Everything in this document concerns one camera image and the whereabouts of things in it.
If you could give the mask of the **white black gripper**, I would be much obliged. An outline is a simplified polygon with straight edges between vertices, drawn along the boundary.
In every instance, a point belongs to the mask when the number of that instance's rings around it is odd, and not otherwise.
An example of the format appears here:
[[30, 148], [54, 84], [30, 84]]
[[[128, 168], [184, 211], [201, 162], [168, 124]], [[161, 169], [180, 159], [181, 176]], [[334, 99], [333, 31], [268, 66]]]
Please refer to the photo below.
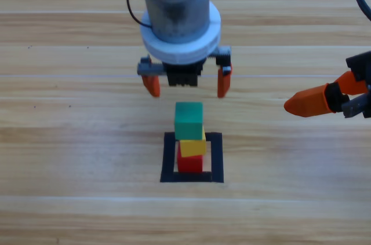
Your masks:
[[209, 3], [210, 25], [198, 39], [188, 43], [169, 43], [159, 39], [149, 28], [141, 27], [141, 37], [149, 55], [141, 58], [137, 74], [150, 95], [160, 97], [160, 76], [167, 76], [171, 86], [196, 86], [201, 70], [193, 74], [184, 71], [190, 65], [202, 66], [207, 58], [214, 58], [219, 66], [217, 96], [224, 98], [230, 89], [232, 64], [231, 48], [220, 46], [221, 16]]
[[[363, 114], [370, 117], [370, 51], [349, 57], [350, 71], [343, 73], [335, 83], [297, 92], [284, 103], [284, 109], [300, 117], [312, 117], [343, 112], [345, 118]], [[348, 95], [359, 95], [350, 100]]]

